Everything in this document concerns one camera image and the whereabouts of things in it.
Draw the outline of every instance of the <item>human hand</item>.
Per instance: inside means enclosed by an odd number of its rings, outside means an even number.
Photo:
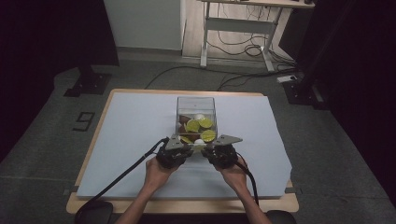
[[[246,164],[241,157],[238,157],[238,162],[246,167]],[[237,165],[227,169],[221,169],[217,166],[215,166],[215,168],[222,174],[225,182],[236,192],[247,188],[247,175]]]
[[[177,168],[163,168],[155,157],[151,158],[146,161],[146,177],[143,188],[151,189],[152,191],[159,189]]]

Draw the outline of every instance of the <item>white desk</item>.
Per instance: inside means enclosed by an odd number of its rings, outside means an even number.
[[[274,138],[274,140],[266,141],[265,146],[262,146],[261,150],[263,148],[266,148],[265,150],[272,150],[272,149],[278,150],[279,149],[278,152],[272,151],[271,153],[268,153],[269,152],[268,151],[268,152],[264,153],[268,156],[268,158],[272,158],[273,161],[278,161],[278,162],[270,164],[271,162],[263,161],[262,157],[260,157],[259,159],[255,158],[255,155],[257,155],[257,153],[255,153],[254,155],[250,155],[250,156],[253,156],[253,158],[250,158],[247,153],[240,151],[240,150],[242,150],[242,148],[244,148],[243,145],[237,146],[235,144],[234,146],[237,148],[237,151],[241,152],[243,155],[244,154],[247,155],[246,159],[247,159],[247,162],[249,163],[249,168],[253,174],[256,174],[255,178],[256,178],[256,182],[258,183],[258,189],[264,189],[264,191],[262,191],[262,193],[264,192],[264,194],[265,194],[267,188],[273,189],[274,186],[271,187],[271,185],[274,184],[274,181],[276,182],[276,181],[280,180],[280,182],[283,182],[283,184],[281,183],[282,186],[276,187],[276,190],[279,190],[279,188],[280,188],[280,190],[281,190],[280,193],[279,193],[279,191],[278,192],[268,192],[267,191],[267,193],[269,193],[269,194],[280,195],[280,198],[261,200],[262,210],[267,211],[267,210],[280,209],[280,210],[285,210],[285,211],[290,211],[290,212],[295,212],[298,210],[298,203],[295,198],[295,194],[282,192],[282,190],[284,190],[285,188],[292,187],[291,182],[288,181],[288,178],[290,177],[291,166],[290,166],[289,159],[287,159],[287,156],[285,154],[283,144],[281,143],[281,140],[280,140],[280,136],[278,135],[271,107],[269,106],[269,104],[267,104],[268,102],[265,103],[265,101],[267,101],[266,97],[262,96],[259,93],[114,90],[113,92],[111,92],[111,94],[109,96],[104,113],[99,121],[94,138],[92,139],[92,144],[91,144],[90,149],[87,153],[86,160],[84,161],[84,164],[83,164],[80,174],[78,176],[76,186],[81,187],[81,183],[83,182],[82,181],[83,176],[85,176],[87,173],[91,173],[88,178],[88,182],[87,181],[85,182],[84,188],[86,188],[88,186],[88,190],[91,191],[91,193],[88,192],[88,195],[92,194],[92,188],[93,188],[93,194],[95,194],[96,192],[103,189],[108,182],[111,182],[115,178],[115,176],[113,176],[113,175],[104,175],[104,173],[108,173],[108,171],[110,170],[112,172],[116,171],[117,174],[120,174],[127,167],[129,167],[129,165],[131,165],[131,163],[133,163],[133,161],[135,161],[141,157],[140,154],[138,155],[139,156],[138,158],[131,157],[131,153],[134,153],[131,150],[138,151],[136,148],[142,147],[143,151],[147,151],[147,149],[149,149],[153,144],[155,144],[155,142],[157,140],[162,138],[163,135],[167,135],[167,134],[170,135],[170,133],[174,130],[174,126],[175,126],[174,124],[175,124],[175,119],[176,119],[176,98],[179,95],[183,95],[183,96],[184,95],[214,96],[215,103],[216,103],[216,99],[217,99],[216,97],[224,98],[227,96],[229,96],[230,99],[232,99],[234,97],[242,97],[242,98],[247,97],[246,99],[252,99],[254,101],[263,100],[263,105],[264,105],[264,107],[266,107],[263,110],[266,110],[267,112],[264,112],[264,111],[261,111],[261,112],[268,114],[268,116],[267,116],[268,118],[267,119],[257,118],[257,121],[258,121],[258,123],[261,123],[261,121],[265,120],[265,124],[261,125],[261,126],[265,126],[264,129],[267,129],[268,132],[262,133],[263,135],[266,135],[266,134],[270,135],[270,133],[274,133],[275,135],[271,136],[271,138]],[[171,98],[175,99],[174,102],[173,101],[160,102],[160,105],[170,104],[167,106],[161,106],[161,108],[163,110],[160,110],[163,112],[164,116],[169,117],[170,122],[163,120],[163,118],[157,118],[157,119],[161,119],[162,122],[158,123],[158,125],[156,125],[155,127],[150,126],[150,125],[148,127],[139,126],[138,129],[134,128],[134,131],[132,131],[132,132],[136,132],[136,130],[140,130],[143,133],[149,133],[146,129],[152,130],[154,128],[154,129],[162,130],[164,128],[166,133],[153,132],[153,136],[145,134],[144,137],[142,137],[143,135],[140,137],[147,138],[147,139],[139,138],[139,140],[143,140],[143,141],[137,141],[136,136],[133,136],[132,133],[130,133],[130,132],[119,132],[119,130],[112,130],[112,127],[115,127],[114,122],[117,123],[116,126],[124,126],[124,127],[129,127],[130,125],[136,126],[138,123],[142,123],[142,120],[144,120],[144,119],[140,118],[135,113],[136,110],[138,110],[140,112],[144,112],[144,114],[141,114],[141,116],[147,117],[151,113],[155,114],[156,113],[155,111],[158,111],[158,108],[157,108],[158,106],[154,106],[155,107],[154,112],[153,111],[150,112],[146,106],[141,106],[141,107],[138,106],[138,105],[140,105],[140,104],[138,104],[139,98],[145,99],[145,103],[142,103],[142,104],[155,104],[155,102],[151,102],[151,100],[154,100],[154,101],[158,100],[159,97],[160,98],[171,97]],[[230,106],[230,104],[221,105],[226,102],[226,101],[224,101],[224,99],[222,101],[218,100],[217,102],[219,103],[218,104],[218,109],[219,109],[218,125],[220,128],[223,128],[224,130],[226,130],[227,128],[224,127],[224,125],[226,125],[226,123],[221,121],[221,119],[224,118],[225,116],[222,116],[221,114],[223,114],[224,112],[226,112],[226,113],[234,112],[235,113],[236,110],[235,109],[233,110],[233,108],[235,108],[238,105],[231,106],[231,108],[228,108],[227,105]],[[248,108],[247,111],[254,111],[254,106],[251,108]],[[134,113],[136,115],[136,118],[134,118],[133,120],[127,120],[127,119],[131,119],[131,116],[132,116],[131,113]],[[247,114],[245,114],[244,116],[252,116],[252,115],[254,115],[253,112],[249,112],[249,113],[247,112]],[[244,133],[244,130],[238,130],[238,129],[233,129],[233,130],[236,130],[236,133],[231,133],[233,135],[241,136],[241,134],[239,134],[238,132]],[[251,139],[249,139],[248,136],[246,138],[244,137],[244,143],[247,144],[248,146],[251,146],[251,144],[253,144],[254,141],[257,141],[257,140],[253,139],[253,141],[252,141]],[[189,169],[189,165],[194,164],[193,159],[192,160],[189,160],[189,159],[171,177],[177,178],[178,173],[180,173],[182,175],[183,169]],[[272,167],[272,168],[264,168],[263,170],[257,170],[255,168],[254,162],[252,162],[252,161],[262,161],[262,163],[264,165],[265,164],[269,165],[269,167]],[[210,168],[209,172],[214,171],[213,167],[211,167],[211,165],[207,161],[205,162],[205,164],[203,164],[203,166],[205,168]],[[112,193],[110,192],[110,194],[107,195],[107,197],[109,197],[109,198],[117,198],[117,197],[114,197],[114,195],[116,194],[122,198],[120,200],[112,200],[111,201],[115,205],[116,213],[123,212],[125,210],[125,208],[128,206],[128,204],[130,203],[130,201],[132,200],[131,198],[133,198],[133,195],[130,196],[129,198],[122,197],[122,195],[124,193],[122,191],[126,189],[128,191],[128,192],[126,192],[127,195],[128,194],[130,195],[131,193],[133,194],[134,190],[140,189],[141,184],[142,184],[140,182],[144,180],[144,177],[141,175],[144,175],[144,173],[145,173],[144,166],[140,166],[140,168],[142,169],[141,171],[138,171],[138,170],[133,171],[129,177],[128,176],[125,177],[126,182],[121,181],[119,183],[119,188],[115,189],[115,191],[113,191]],[[264,176],[267,175],[266,178],[270,179],[271,181],[268,181],[268,182],[260,181],[260,179],[262,179],[263,175]],[[156,195],[157,199],[150,202],[150,204],[148,205],[148,207],[146,209],[146,212],[149,212],[149,213],[229,213],[229,212],[241,213],[241,212],[244,212],[243,205],[240,203],[239,200],[236,200],[234,196],[227,197],[227,195],[225,195],[225,196],[223,195],[221,198],[215,199],[216,198],[215,196],[209,195],[206,198],[202,198],[202,195],[198,194],[194,198],[194,193],[196,193],[196,192],[189,192],[188,190],[186,190],[185,189],[186,181],[183,181],[183,180],[184,179],[181,179],[181,180],[170,179],[168,181],[168,184],[163,188],[163,191],[160,191],[159,194]],[[208,181],[207,184],[208,185],[215,184],[215,187],[212,186],[214,191],[216,191],[214,188],[219,188],[220,191],[226,192],[227,191],[226,189],[228,189],[228,187],[226,186],[224,181],[221,180],[220,182],[218,182],[218,180],[219,180],[218,178],[216,178],[216,177],[213,178],[213,176],[212,176],[211,181],[213,181],[213,182]],[[179,189],[175,194],[175,188],[177,187],[177,185],[183,187],[184,189]],[[182,193],[180,193],[182,190],[185,193],[187,193],[187,195],[183,195]],[[84,200],[84,198],[79,198],[79,197],[77,197],[76,193],[72,193],[72,195],[69,199],[69,203],[67,205],[67,211],[70,213],[75,213],[85,202],[86,202],[86,200]]]
[[[207,60],[207,32],[209,30],[216,31],[228,31],[228,32],[240,32],[240,33],[252,33],[252,34],[263,34],[269,35],[262,47],[262,56],[269,72],[274,72],[275,69],[272,65],[271,56],[268,50],[271,46],[276,27],[284,7],[292,8],[313,8],[315,5],[312,3],[307,5],[304,0],[298,2],[292,0],[200,0],[207,3],[206,16],[205,16],[205,32],[204,32],[204,43],[201,50],[201,66],[206,67]],[[235,19],[223,19],[223,18],[212,18],[209,16],[210,4],[211,3],[223,3],[223,4],[238,4],[238,5],[253,5],[262,7],[278,7],[276,18],[273,21],[247,21],[247,20],[235,20]]]

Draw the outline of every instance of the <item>forearm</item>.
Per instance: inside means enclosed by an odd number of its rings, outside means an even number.
[[[271,221],[251,197],[248,188],[236,189],[235,192],[244,205],[250,224],[271,224]]]
[[[141,218],[145,207],[154,194],[155,190],[150,188],[142,188],[137,194],[134,201],[129,205],[122,216],[117,220],[116,224],[135,224]]]

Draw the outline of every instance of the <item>wooden table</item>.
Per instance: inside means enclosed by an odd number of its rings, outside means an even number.
[[[279,22],[282,9],[284,7],[291,8],[313,8],[315,5],[305,4],[304,0],[292,1],[292,0],[200,0],[207,4],[206,16],[205,16],[205,31],[204,31],[204,43],[201,50],[201,67],[206,67],[207,60],[207,32],[209,30],[216,31],[227,31],[227,32],[239,32],[239,33],[251,33],[251,34],[263,34],[269,35],[262,47],[262,56],[269,72],[274,72],[275,69],[272,65],[271,56],[268,50],[272,44],[274,34],[276,31],[277,24]],[[210,4],[211,3],[223,3],[223,4],[237,4],[237,5],[252,5],[261,7],[278,7],[276,18],[273,21],[248,21],[248,20],[236,20],[236,19],[224,19],[224,18],[213,18],[209,16]]]
[[[213,91],[148,91],[148,90],[113,90],[106,102],[104,112],[99,120],[95,134],[93,136],[91,145],[88,149],[86,158],[82,164],[79,172],[76,186],[80,185],[81,179],[84,175],[85,169],[90,160],[95,141],[103,125],[106,112],[109,108],[111,99],[115,92],[134,92],[134,93],[159,93],[159,94],[188,94],[197,96],[206,95],[224,95],[224,96],[262,96],[260,93],[248,92],[213,92]],[[287,188],[292,189],[291,181],[288,182]],[[75,192],[72,192],[66,206],[68,213],[75,214],[77,210],[87,200],[81,200],[77,197]],[[109,200],[114,205],[115,213],[123,213],[132,200]],[[284,210],[289,212],[296,212],[299,209],[299,204],[295,193],[285,193],[279,199],[260,200],[262,211],[269,210]],[[239,200],[153,200],[150,201],[145,209],[145,213],[152,214],[205,214],[205,213],[245,213],[244,207]]]

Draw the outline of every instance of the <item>gray floor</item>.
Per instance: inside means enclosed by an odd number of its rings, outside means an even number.
[[[105,94],[78,98],[63,97],[77,80],[77,70],[57,76],[47,104],[0,164],[0,223],[72,223],[73,216],[65,211],[69,192],[109,92],[143,89],[165,69],[197,64],[177,55],[123,52],[120,67],[94,67],[113,75]],[[264,71],[262,63],[219,60],[208,69]],[[149,89],[215,91],[223,76],[176,69],[160,76]],[[294,214],[298,223],[396,223],[395,208],[331,112],[290,105],[276,77],[254,78],[224,91],[261,92],[269,97],[293,166],[291,180],[300,189],[300,210]],[[76,123],[80,112],[95,113],[87,132],[73,131],[80,127]]]

